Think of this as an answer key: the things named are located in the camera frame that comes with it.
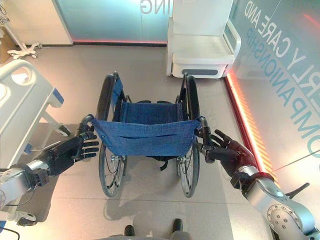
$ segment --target cable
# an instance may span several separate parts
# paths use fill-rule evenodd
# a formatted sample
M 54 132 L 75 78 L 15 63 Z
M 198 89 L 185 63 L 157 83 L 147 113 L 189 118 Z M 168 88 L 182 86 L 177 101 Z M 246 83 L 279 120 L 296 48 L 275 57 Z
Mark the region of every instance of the cable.
M 14 230 L 11 230 L 11 229 L 2 227 L 2 226 L 0 226 L 0 229 L 3 229 L 3 230 L 6 230 L 6 231 L 9 231 L 9 232 L 12 232 L 12 233 L 14 233 L 14 234 L 17 234 L 17 235 L 18 235 L 18 239 L 17 239 L 17 240 L 20 239 L 20 234 L 19 234 L 17 231 L 14 231 Z
M 33 190 L 32 190 L 32 195 L 31 195 L 31 197 L 30 197 L 27 201 L 25 201 L 25 202 L 23 202 L 23 203 L 20 203 L 20 204 L 7 204 L 6 206 L 8 206 L 8 207 L 18 207 L 18 206 L 27 204 L 28 202 L 30 202 L 30 200 L 31 200 L 31 199 L 33 198 L 33 196 L 35 195 L 36 188 L 38 187 L 38 185 L 39 185 L 39 183 L 37 183 L 37 184 L 34 186 L 34 188 L 33 188 Z
M 284 166 L 282 166 L 282 167 L 279 167 L 279 168 L 277 168 L 276 170 L 273 170 L 272 173 L 274 173 L 275 171 L 278 171 L 278 170 L 280 170 L 280 169 L 283 169 L 283 168 L 285 168 L 285 167 L 288 167 L 288 166 L 291 165 L 291 164 L 294 164 L 294 163 L 296 163 L 296 162 L 299 162 L 299 161 L 301 161 L 301 160 L 303 160 L 303 159 L 305 159 L 305 158 L 307 158 L 307 157 L 309 157 L 309 156 L 311 156 L 311 155 L 313 155 L 313 154 L 316 154 L 317 152 L 320 152 L 320 149 L 317 150 L 317 151 L 314 151 L 314 152 L 312 152 L 312 153 L 310 153 L 310 154 L 308 154 L 308 155 L 306 155 L 306 156 L 303 156 L 303 157 L 301 157 L 301 158 L 299 158 L 299 159 L 297 159 L 297 160 L 295 160 L 295 161 L 293 161 L 293 162 L 290 162 L 290 163 L 288 163 L 288 164 L 286 164 L 286 165 L 284 165 Z

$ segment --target wheelchair wheel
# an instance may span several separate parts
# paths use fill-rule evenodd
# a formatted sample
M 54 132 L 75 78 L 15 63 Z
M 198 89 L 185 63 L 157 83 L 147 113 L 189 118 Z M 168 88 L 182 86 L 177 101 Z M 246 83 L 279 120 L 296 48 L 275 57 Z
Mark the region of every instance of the wheelchair wheel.
M 102 190 L 108 197 L 116 195 L 125 171 L 126 156 L 115 156 L 102 144 L 99 154 L 99 178 Z
M 194 144 L 185 156 L 177 158 L 177 173 L 181 179 L 183 193 L 187 198 L 191 198 L 195 193 L 199 170 L 199 151 Z

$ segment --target blue denim fabric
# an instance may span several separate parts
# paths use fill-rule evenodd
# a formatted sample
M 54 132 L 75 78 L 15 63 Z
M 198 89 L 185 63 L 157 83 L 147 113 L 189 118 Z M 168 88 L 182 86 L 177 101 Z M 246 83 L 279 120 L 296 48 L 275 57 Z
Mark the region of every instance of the blue denim fabric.
M 124 156 L 184 156 L 201 126 L 197 119 L 154 125 L 94 119 L 92 124 L 110 151 Z
M 112 106 L 115 107 L 117 101 L 118 101 L 118 97 L 121 94 L 122 89 L 124 88 L 120 77 L 117 79 L 117 81 L 115 82 L 115 85 L 113 86 L 113 92 L 112 92 Z
M 121 109 L 121 122 L 132 124 L 168 124 L 183 121 L 181 103 L 128 103 Z
M 113 106 L 122 89 L 118 78 Z M 91 121 L 102 142 L 118 156 L 184 156 L 196 141 L 195 129 L 201 126 L 198 120 L 183 121 L 181 103 L 123 102 L 120 121 Z

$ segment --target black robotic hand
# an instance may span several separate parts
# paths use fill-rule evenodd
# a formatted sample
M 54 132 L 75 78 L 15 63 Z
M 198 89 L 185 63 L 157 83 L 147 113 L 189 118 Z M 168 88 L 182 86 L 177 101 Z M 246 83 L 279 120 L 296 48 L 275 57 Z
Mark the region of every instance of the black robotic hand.
M 95 157 L 99 151 L 98 141 L 94 134 L 94 127 L 80 123 L 76 136 L 47 148 L 37 159 L 47 163 L 49 176 L 57 176 L 70 168 L 75 162 Z
M 245 165 L 256 165 L 254 155 L 242 144 L 225 135 L 220 130 L 215 130 L 210 136 L 211 145 L 197 143 L 197 148 L 208 159 L 220 160 L 221 165 L 230 177 L 233 177 L 237 169 Z

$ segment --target wheelchair frame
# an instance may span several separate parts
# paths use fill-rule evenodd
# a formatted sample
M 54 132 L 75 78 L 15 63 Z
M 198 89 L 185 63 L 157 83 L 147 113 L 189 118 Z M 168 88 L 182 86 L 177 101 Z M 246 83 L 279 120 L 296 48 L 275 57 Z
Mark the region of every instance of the wheelchair frame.
M 113 89 L 118 79 L 119 74 L 117 72 L 109 74 L 105 77 L 97 105 L 97 112 L 95 117 L 97 120 L 120 122 L 122 103 L 124 101 L 131 102 L 130 97 L 128 95 L 125 95 L 124 91 L 122 90 L 114 106 L 112 119 L 110 119 L 110 107 L 112 106 L 111 103 L 113 97 Z M 176 97 L 175 103 L 181 103 L 184 121 L 194 120 L 200 116 L 197 87 L 195 78 L 193 76 L 187 74 L 183 76 L 180 93 Z M 162 168 L 165 168 L 167 166 L 169 159 L 176 158 L 176 172 L 181 179 L 183 193 L 187 198 L 191 198 L 193 196 L 198 183 L 200 170 L 199 151 L 197 150 L 195 144 L 191 146 L 189 152 L 186 154 L 186 156 L 183 157 L 151 157 L 157 160 L 165 161 L 165 164 L 164 166 L 162 166 Z M 99 178 L 101 187 L 105 195 L 107 195 L 108 197 L 113 197 L 117 193 L 117 190 L 122 182 L 122 177 L 126 174 L 126 168 L 127 156 L 112 155 L 112 152 L 109 151 L 108 148 L 102 143 L 99 153 Z

